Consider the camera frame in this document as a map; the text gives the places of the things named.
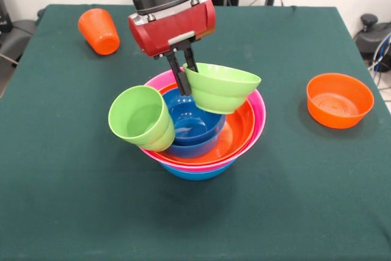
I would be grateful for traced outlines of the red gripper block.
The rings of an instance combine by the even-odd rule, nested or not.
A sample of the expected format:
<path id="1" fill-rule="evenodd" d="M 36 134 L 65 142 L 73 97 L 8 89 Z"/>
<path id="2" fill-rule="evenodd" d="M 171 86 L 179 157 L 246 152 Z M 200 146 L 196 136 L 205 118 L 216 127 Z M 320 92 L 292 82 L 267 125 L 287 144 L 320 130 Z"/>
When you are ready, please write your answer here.
<path id="1" fill-rule="evenodd" d="M 141 51 L 149 57 L 159 56 L 184 40 L 199 40 L 214 32 L 216 14 L 212 0 L 188 0 L 177 6 L 149 15 L 131 14 L 130 31 Z M 187 68 L 198 72 L 191 46 L 184 49 Z M 181 95 L 191 95 L 186 73 L 180 69 L 175 53 L 166 58 Z"/>

